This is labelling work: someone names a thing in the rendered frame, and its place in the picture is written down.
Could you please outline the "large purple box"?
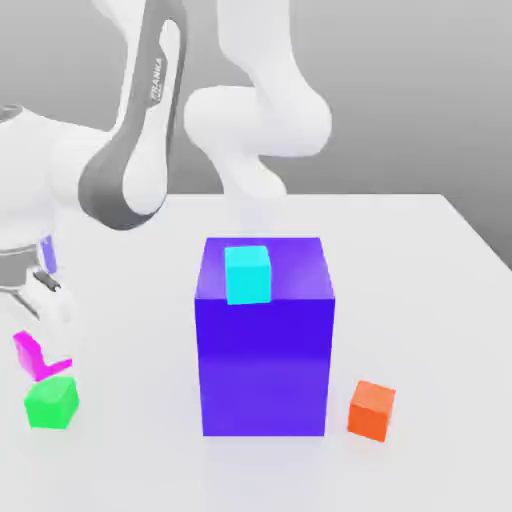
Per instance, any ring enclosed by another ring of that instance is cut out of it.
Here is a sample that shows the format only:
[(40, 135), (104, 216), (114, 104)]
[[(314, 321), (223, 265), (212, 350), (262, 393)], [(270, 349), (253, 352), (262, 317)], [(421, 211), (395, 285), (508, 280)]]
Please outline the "large purple box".
[[(228, 304), (237, 246), (267, 248), (270, 302)], [(194, 306), (204, 435), (324, 434), (335, 294), (319, 238), (207, 238)]]

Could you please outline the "small orange cube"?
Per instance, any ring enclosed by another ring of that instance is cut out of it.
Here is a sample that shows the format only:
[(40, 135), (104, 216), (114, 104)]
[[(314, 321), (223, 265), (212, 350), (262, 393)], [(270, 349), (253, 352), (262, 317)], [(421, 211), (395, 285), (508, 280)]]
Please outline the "small orange cube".
[(395, 395), (395, 389), (360, 380), (350, 401), (347, 430), (371, 440), (384, 442)]

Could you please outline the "small green cube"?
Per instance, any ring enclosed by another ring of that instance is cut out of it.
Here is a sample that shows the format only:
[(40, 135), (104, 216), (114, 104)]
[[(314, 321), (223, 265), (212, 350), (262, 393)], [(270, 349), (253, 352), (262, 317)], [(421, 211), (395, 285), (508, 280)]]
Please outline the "small green cube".
[(31, 428), (64, 430), (79, 407), (75, 378), (53, 376), (32, 386), (24, 398)]

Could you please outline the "small cyan cube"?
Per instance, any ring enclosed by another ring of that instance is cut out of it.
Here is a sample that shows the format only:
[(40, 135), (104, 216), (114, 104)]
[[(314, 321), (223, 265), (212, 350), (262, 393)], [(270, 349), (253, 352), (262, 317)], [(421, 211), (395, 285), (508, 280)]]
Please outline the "small cyan cube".
[(271, 301), (272, 269), (265, 246), (226, 247), (224, 258), (226, 300), (229, 305)]

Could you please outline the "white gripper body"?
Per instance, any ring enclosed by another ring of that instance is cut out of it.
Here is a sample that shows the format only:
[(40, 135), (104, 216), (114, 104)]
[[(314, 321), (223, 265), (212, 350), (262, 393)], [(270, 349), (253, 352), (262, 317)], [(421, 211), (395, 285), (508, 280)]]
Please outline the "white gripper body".
[(76, 305), (69, 290), (51, 276), (28, 276), (16, 289), (0, 287), (0, 297), (9, 297), (21, 305), (51, 334), (71, 341), (77, 334)]

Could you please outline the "small magenta cube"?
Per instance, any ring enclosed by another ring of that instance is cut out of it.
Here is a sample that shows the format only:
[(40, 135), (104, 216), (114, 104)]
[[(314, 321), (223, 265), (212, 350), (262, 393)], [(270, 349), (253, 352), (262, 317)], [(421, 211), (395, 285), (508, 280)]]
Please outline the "small magenta cube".
[(26, 331), (13, 335), (18, 360), (35, 382), (41, 382), (72, 367), (72, 360), (46, 364), (40, 344)]

